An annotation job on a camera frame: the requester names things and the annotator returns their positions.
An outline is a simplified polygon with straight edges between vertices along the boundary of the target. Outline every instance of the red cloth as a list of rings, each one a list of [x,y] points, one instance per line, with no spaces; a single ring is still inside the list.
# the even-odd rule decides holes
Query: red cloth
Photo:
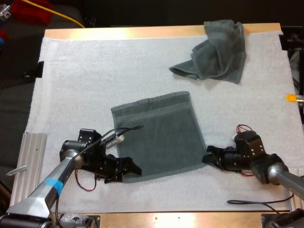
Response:
[[[48,0],[30,0],[37,5],[43,6],[48,9],[53,9],[53,5]],[[30,24],[37,24],[46,26],[49,24],[52,13],[46,10],[40,9],[36,6],[32,6],[22,0],[14,0],[10,12],[15,18],[21,22]]]
[[[4,30],[0,30],[0,37],[1,37],[3,40],[9,39],[8,35],[6,35],[6,32],[5,32]]]

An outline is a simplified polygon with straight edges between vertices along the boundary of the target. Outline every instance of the flat gray towel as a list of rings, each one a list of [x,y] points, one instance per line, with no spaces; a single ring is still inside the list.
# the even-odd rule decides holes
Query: flat gray towel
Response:
[[[126,174],[123,182],[138,182],[204,167],[206,145],[189,92],[143,99],[111,109],[115,128],[144,125],[126,133],[117,145],[120,157],[129,156],[142,176]]]
[[[212,78],[238,84],[246,59],[244,29],[232,20],[204,22],[208,40],[192,49],[191,60],[169,68],[193,79]]]

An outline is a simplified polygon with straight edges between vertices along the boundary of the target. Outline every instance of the blue tape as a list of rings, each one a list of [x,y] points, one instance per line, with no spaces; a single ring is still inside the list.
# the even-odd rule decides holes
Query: blue tape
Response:
[[[44,182],[47,184],[47,185],[50,185],[52,186],[53,188],[56,189],[58,195],[61,194],[61,191],[63,189],[63,183],[59,180],[56,180],[56,179],[52,179],[52,178],[46,178],[44,180]]]

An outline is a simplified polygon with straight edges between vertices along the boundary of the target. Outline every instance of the white towel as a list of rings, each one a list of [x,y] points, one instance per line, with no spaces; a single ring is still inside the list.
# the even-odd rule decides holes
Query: white towel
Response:
[[[48,134],[41,180],[59,163],[62,143],[76,140],[81,128],[103,134],[113,128],[111,108],[140,99],[189,91],[206,145],[235,145],[238,124],[251,126],[267,153],[277,153],[289,167],[304,166],[304,134],[287,53],[279,32],[246,35],[247,58],[240,84],[195,81],[174,75],[168,67],[189,59],[191,49],[207,37],[111,41],[44,38],[27,132]],[[112,148],[109,153],[117,154]],[[94,175],[80,172],[90,188]],[[261,185],[213,167],[125,184],[104,184],[85,192],[71,176],[59,212],[136,212],[196,210],[261,210],[261,205],[229,205],[227,200],[271,201],[287,197],[283,187]],[[274,205],[287,209],[288,203]]]

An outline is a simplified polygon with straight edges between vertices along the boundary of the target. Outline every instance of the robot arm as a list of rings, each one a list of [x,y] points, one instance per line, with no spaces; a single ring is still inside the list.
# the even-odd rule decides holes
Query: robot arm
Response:
[[[208,146],[208,154],[203,156],[204,163],[213,165],[223,171],[242,172],[251,170],[262,183],[283,185],[296,196],[304,199],[304,180],[291,174],[282,159],[274,154],[265,152],[262,140],[254,131],[238,133],[235,138],[236,148],[225,149]],[[276,216],[266,223],[270,228],[297,228],[291,226],[296,220],[304,218],[304,210],[297,209],[290,214]]]
[[[105,183],[122,181],[122,176],[129,172],[141,175],[142,170],[130,157],[116,158],[105,154],[107,145],[113,146],[121,142],[119,137],[123,136],[124,132],[126,129],[113,133],[101,141],[101,135],[95,130],[81,129],[77,141],[65,141],[59,153],[60,164],[25,200],[11,206],[6,211],[7,214],[0,217],[0,227],[55,227],[56,223],[50,209],[75,169],[93,172],[97,178],[103,178]],[[82,224],[80,227],[89,226],[91,227],[91,223],[87,221],[87,225]]]

